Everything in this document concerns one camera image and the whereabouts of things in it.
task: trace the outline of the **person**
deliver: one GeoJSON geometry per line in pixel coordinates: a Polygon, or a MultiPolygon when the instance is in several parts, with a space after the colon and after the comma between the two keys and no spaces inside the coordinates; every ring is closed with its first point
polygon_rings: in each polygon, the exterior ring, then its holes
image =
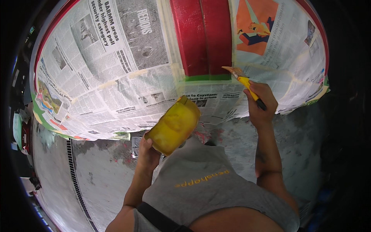
{"type": "Polygon", "coordinates": [[[153,141],[143,137],[124,205],[106,232],[298,230],[298,207],[285,189],[273,132],[278,104],[267,84],[250,84],[267,106],[266,111],[258,108],[244,90],[250,121],[258,133],[256,184],[233,170],[223,147],[207,146],[191,137],[160,162],[153,141]],[[158,176],[151,185],[159,163],[158,176]]]}

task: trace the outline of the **paint container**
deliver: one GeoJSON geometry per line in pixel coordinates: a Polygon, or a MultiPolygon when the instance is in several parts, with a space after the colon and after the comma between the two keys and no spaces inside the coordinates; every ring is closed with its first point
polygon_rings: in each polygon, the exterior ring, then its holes
{"type": "Polygon", "coordinates": [[[153,147],[169,156],[192,133],[198,124],[201,112],[185,95],[170,107],[158,123],[144,135],[153,140],[153,147]]]}

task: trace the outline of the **orange illustration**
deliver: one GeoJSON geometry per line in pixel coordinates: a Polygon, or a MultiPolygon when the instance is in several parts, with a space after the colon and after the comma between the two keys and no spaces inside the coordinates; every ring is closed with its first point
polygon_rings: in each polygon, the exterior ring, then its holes
{"type": "Polygon", "coordinates": [[[275,22],[278,3],[273,0],[240,0],[237,9],[237,50],[263,55],[275,22]]]}

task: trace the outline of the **metal grate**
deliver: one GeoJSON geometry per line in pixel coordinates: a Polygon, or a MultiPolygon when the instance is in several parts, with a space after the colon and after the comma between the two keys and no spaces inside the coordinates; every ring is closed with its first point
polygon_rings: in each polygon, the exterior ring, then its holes
{"type": "Polygon", "coordinates": [[[95,223],[93,219],[90,217],[89,211],[85,205],[84,199],[82,198],[80,187],[79,187],[79,182],[77,181],[76,178],[76,172],[75,172],[75,164],[73,163],[73,155],[72,155],[72,144],[71,144],[71,139],[67,141],[67,154],[68,154],[68,163],[70,166],[70,172],[71,172],[71,177],[73,181],[73,186],[75,188],[75,193],[77,198],[79,199],[80,207],[82,211],[84,211],[86,219],[90,223],[92,229],[95,232],[99,232],[99,230],[96,228],[95,223]]]}

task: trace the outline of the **red stripe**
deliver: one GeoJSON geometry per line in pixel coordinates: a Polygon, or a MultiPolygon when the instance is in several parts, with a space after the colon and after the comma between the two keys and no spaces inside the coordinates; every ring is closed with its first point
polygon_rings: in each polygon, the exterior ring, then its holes
{"type": "MultiPolygon", "coordinates": [[[[54,16],[53,20],[49,24],[48,28],[46,29],[45,34],[43,35],[43,38],[41,39],[38,51],[36,53],[36,60],[35,60],[35,68],[34,72],[36,73],[37,69],[37,63],[39,62],[41,51],[46,43],[46,40],[49,38],[50,34],[52,33],[55,26],[58,24],[58,22],[63,18],[63,16],[78,2],[79,0],[70,0],[68,1],[60,10],[59,12],[54,16]]],[[[35,91],[36,88],[36,78],[33,80],[35,91]]]]}
{"type": "Polygon", "coordinates": [[[208,74],[206,36],[199,0],[170,0],[170,5],[185,74],[208,74]]]}
{"type": "Polygon", "coordinates": [[[232,29],[228,0],[201,0],[205,22],[207,57],[211,75],[227,74],[232,66],[232,29]]]}
{"type": "Polygon", "coordinates": [[[325,67],[325,75],[328,71],[328,65],[329,65],[329,49],[328,49],[328,41],[325,29],[323,28],[323,25],[321,21],[319,20],[316,12],[312,9],[312,7],[308,4],[306,0],[296,0],[303,8],[304,10],[312,17],[314,23],[317,25],[319,32],[321,33],[322,39],[324,41],[325,45],[325,53],[326,53],[326,67],[325,67]]]}

